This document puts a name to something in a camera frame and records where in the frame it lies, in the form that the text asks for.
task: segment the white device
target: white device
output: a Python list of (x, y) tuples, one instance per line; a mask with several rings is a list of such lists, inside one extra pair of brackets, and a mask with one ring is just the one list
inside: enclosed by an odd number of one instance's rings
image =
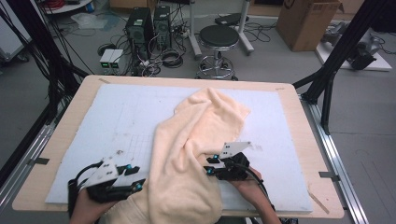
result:
[(114, 49), (106, 49), (105, 52), (103, 53), (102, 58), (100, 59), (100, 64), (102, 66), (104, 75), (111, 74), (110, 60), (111, 60), (111, 56), (113, 56), (113, 53), (114, 53)]
[(114, 49), (110, 58), (110, 67), (112, 74), (122, 75), (122, 72), (125, 68), (123, 49)]
[(239, 152), (243, 151), (245, 148), (251, 147), (250, 142), (228, 142), (224, 143), (224, 147), (219, 154), (220, 159), (230, 158)]
[(117, 165), (113, 160), (108, 159), (103, 162), (103, 164), (92, 174), (90, 178), (85, 182), (84, 187), (90, 187), (93, 185), (98, 185), (105, 183), (109, 180), (114, 180), (119, 177), (119, 172), (117, 170)]

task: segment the human hand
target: human hand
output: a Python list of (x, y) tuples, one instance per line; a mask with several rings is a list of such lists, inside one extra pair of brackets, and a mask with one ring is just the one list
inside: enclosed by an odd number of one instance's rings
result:
[[(259, 179), (262, 179), (262, 174), (260, 174), (260, 172), (253, 167), (249, 167), (249, 169)], [(234, 180), (229, 182), (257, 209), (263, 223), (280, 224), (279, 218), (256, 180), (249, 176), (246, 180)]]
[[(262, 174), (260, 174), (260, 172), (255, 170), (253, 167), (249, 167), (249, 169), (259, 179), (262, 179)], [(246, 180), (233, 180), (229, 182), (239, 191), (245, 200), (253, 204), (253, 206), (256, 206), (257, 203), (261, 202), (262, 199), (265, 198), (265, 195), (262, 193), (262, 189), (251, 176), (248, 176)]]
[(92, 224), (117, 202), (97, 203), (90, 198), (88, 191), (82, 189), (78, 194), (70, 224)]

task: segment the computer tower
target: computer tower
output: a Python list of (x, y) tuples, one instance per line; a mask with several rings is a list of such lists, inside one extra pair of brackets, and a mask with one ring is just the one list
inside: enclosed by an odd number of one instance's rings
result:
[(154, 31), (157, 36), (157, 49), (172, 47), (171, 9), (169, 6), (156, 6), (154, 11)]
[(154, 47), (154, 29), (148, 7), (134, 7), (125, 25), (131, 48), (142, 60), (148, 60)]

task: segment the towel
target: towel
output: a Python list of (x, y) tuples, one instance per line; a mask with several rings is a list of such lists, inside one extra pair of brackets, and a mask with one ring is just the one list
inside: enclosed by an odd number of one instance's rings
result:
[(239, 136), (249, 109), (205, 88), (175, 108), (155, 132), (144, 190), (117, 203), (110, 223), (213, 224), (221, 216), (218, 180), (205, 173), (206, 158)]

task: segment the desk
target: desk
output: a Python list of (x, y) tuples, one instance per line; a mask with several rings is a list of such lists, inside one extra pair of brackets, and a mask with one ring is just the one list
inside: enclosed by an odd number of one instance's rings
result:
[[(276, 91), (283, 105), (290, 134), (295, 144), (297, 156), (304, 173), (314, 211), (310, 214), (279, 214), (280, 217), (326, 217), (340, 218), (343, 207), (330, 178), (321, 178), (318, 172), (326, 172), (327, 167), (321, 157), (318, 144), (311, 131), (300, 100), (290, 84), (263, 82), (231, 82), (224, 80), (202, 80), (156, 77), (104, 77), (88, 76), (84, 79), (76, 96), (66, 112), (41, 158), (48, 158), (47, 165), (36, 164), (26, 178), (12, 206), (24, 211), (66, 211), (65, 204), (47, 204), (45, 199), (56, 176), (64, 153), (72, 143), (79, 124), (90, 108), (92, 101), (103, 84), (134, 84), (167, 87), (213, 87), (219, 89), (240, 89), (252, 91)], [(252, 217), (257, 214), (249, 211), (224, 211), (224, 216)]]

